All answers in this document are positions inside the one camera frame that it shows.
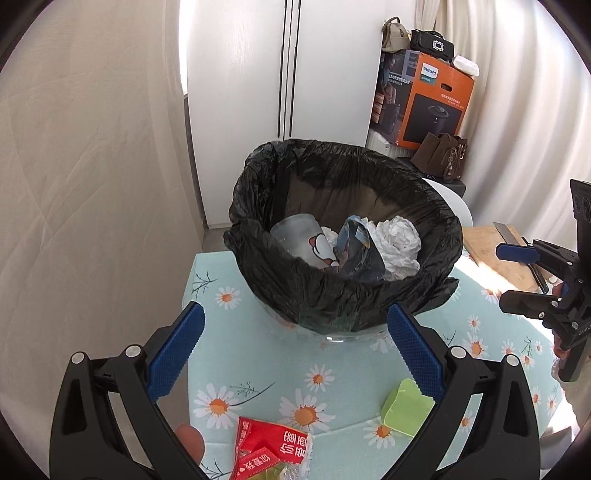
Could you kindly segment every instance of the philips logo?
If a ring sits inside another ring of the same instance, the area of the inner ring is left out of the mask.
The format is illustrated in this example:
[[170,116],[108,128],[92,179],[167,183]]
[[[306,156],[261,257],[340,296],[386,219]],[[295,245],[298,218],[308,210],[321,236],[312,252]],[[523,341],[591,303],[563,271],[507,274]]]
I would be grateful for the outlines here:
[[421,75],[427,75],[428,77],[431,77],[432,79],[436,79],[438,73],[439,73],[439,69],[437,67],[433,67],[432,65],[429,65],[428,63],[423,63],[423,70],[421,71]]
[[423,82],[430,83],[431,85],[435,85],[435,79],[437,78],[437,74],[439,73],[439,69],[434,67],[433,65],[429,65],[428,63],[423,63],[423,67],[421,68],[421,76],[420,79]]

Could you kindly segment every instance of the light blue tablecloth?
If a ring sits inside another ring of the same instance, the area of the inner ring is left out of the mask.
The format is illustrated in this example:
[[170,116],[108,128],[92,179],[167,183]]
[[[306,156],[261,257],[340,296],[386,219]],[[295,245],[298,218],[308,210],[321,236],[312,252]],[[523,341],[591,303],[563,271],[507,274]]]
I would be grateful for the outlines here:
[[[562,398],[550,374],[549,339],[532,321],[502,313],[497,294],[457,267],[453,298],[417,320],[481,358],[499,360],[507,349],[519,355],[541,434]],[[387,334],[331,343],[273,318],[231,252],[197,255],[183,306],[190,300],[206,314],[189,359],[191,425],[205,438],[202,467],[213,480],[229,478],[238,416],[311,430],[311,480],[381,478],[409,444],[409,437],[380,428],[378,412],[388,394],[411,376]],[[442,465],[457,459],[479,401],[472,397]]]

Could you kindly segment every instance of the beige handbag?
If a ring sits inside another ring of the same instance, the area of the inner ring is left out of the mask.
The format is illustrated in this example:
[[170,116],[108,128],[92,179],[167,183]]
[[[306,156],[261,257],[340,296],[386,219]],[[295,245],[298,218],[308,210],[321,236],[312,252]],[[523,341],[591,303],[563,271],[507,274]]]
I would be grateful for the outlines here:
[[392,17],[388,20],[382,28],[382,33],[384,34],[382,51],[395,53],[410,46],[407,29],[400,23],[398,17]]

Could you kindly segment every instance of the philips box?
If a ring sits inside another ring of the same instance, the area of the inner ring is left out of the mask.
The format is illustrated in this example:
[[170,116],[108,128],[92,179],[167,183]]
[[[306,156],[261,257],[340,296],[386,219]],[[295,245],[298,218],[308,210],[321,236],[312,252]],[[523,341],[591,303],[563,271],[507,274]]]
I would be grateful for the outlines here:
[[424,53],[382,53],[372,127],[415,150],[429,132],[457,135],[473,87],[471,77]]

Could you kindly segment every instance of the green plastic piece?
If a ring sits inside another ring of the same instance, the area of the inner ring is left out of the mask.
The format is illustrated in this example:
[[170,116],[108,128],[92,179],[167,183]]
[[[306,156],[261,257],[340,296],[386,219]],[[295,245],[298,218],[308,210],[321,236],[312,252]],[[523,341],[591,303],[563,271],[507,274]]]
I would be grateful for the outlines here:
[[405,378],[386,400],[382,421],[392,430],[414,437],[434,405],[431,397],[421,395],[413,379]]

